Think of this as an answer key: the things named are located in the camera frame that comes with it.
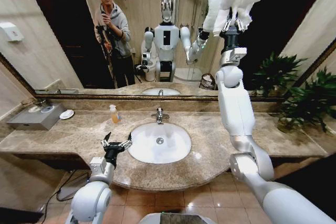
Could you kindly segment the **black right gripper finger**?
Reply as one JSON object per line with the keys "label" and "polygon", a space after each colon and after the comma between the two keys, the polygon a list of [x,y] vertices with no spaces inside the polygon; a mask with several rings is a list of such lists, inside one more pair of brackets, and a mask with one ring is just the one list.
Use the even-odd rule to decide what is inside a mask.
{"label": "black right gripper finger", "polygon": [[247,17],[246,16],[236,16],[235,26],[237,30],[244,32],[247,30]]}
{"label": "black right gripper finger", "polygon": [[232,22],[232,17],[233,17],[233,11],[232,11],[232,8],[230,8],[227,19],[226,19],[226,22],[225,22],[225,25],[222,29],[222,32],[226,32],[226,31],[229,30],[230,24]]}

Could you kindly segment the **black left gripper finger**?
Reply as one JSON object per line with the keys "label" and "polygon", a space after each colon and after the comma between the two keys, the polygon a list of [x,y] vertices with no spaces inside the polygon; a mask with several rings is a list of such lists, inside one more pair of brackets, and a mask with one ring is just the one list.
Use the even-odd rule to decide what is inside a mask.
{"label": "black left gripper finger", "polygon": [[121,143],[118,144],[119,150],[120,151],[127,150],[129,147],[132,146],[132,143],[133,143],[132,142],[132,135],[130,133],[129,136],[128,136],[128,138],[127,138],[127,140],[125,140],[125,141],[123,141],[123,142],[121,142]]}
{"label": "black left gripper finger", "polygon": [[109,132],[109,133],[104,137],[104,139],[100,141],[100,142],[101,142],[101,145],[102,145],[103,147],[107,147],[107,146],[109,146],[109,138],[110,138],[110,135],[111,135],[111,132]]}

